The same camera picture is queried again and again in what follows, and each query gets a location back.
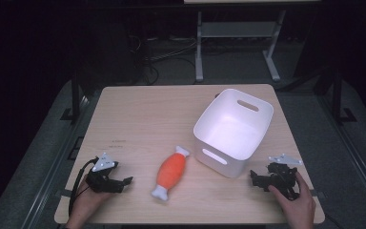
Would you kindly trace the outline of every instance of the black cable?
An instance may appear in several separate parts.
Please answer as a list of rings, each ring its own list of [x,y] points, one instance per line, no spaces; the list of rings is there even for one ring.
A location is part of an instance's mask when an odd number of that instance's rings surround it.
[[[85,172],[85,169],[86,167],[90,164],[90,163],[93,163],[95,164],[97,161],[99,160],[99,158],[95,158],[95,159],[92,159],[90,161],[88,161],[83,167],[81,170],[79,170],[79,174],[78,174],[78,177],[76,178],[76,181],[75,183],[73,184],[73,188],[72,188],[72,192],[71,192],[71,198],[70,198],[70,205],[68,207],[68,215],[70,216],[71,215],[71,212],[72,212],[72,208],[73,208],[73,204],[75,203],[75,200],[77,198],[77,195],[76,195],[76,192],[78,190],[78,186],[79,186],[79,182]]]
[[[326,218],[328,218],[332,223],[334,223],[337,228],[339,229],[344,229],[344,227],[342,227],[333,217],[331,217],[330,215],[328,215],[327,213],[325,213]]]
[[[151,73],[153,73],[153,71],[156,73],[155,79],[151,82],[150,79],[149,79],[149,76],[145,72],[143,72],[144,81],[147,83],[147,86],[151,86],[158,80],[159,71],[152,65],[148,65],[148,66],[144,66],[144,67],[148,67],[150,69]]]
[[[78,193],[78,195],[76,195],[75,198],[78,198],[81,194],[83,194],[86,190],[88,190],[89,188],[91,188],[90,186],[86,187],[84,190],[82,190],[82,192]]]
[[[169,52],[166,54],[161,54],[155,57],[148,57],[145,58],[144,60],[147,60],[149,63],[152,63],[153,61],[158,61],[158,60],[162,60],[162,59],[168,59],[171,56],[176,56],[179,54],[183,54],[183,53],[187,53],[188,51],[191,51],[195,48],[195,42],[193,42],[190,46],[179,49],[177,51],[173,51],[173,52]]]

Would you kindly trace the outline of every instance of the hand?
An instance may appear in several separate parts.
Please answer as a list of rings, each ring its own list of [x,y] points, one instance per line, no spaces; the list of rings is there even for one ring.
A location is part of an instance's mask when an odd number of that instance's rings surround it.
[[[73,204],[71,216],[65,225],[66,228],[82,228],[100,205],[115,195],[114,193],[95,193],[86,182],[86,177],[87,175],[84,176],[76,192],[77,198]]]
[[[269,186],[269,190],[281,205],[284,216],[292,229],[310,229],[314,227],[316,203],[301,174],[296,172],[295,176],[299,186],[299,198],[296,200],[287,200],[273,185]]]

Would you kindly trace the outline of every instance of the orange bottle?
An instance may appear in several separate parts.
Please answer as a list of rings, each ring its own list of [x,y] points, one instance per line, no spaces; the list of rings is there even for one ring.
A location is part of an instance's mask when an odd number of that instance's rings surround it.
[[[181,179],[186,164],[186,156],[189,154],[189,151],[176,146],[176,152],[169,156],[159,168],[156,187],[152,191],[153,197],[168,200],[168,190]]]

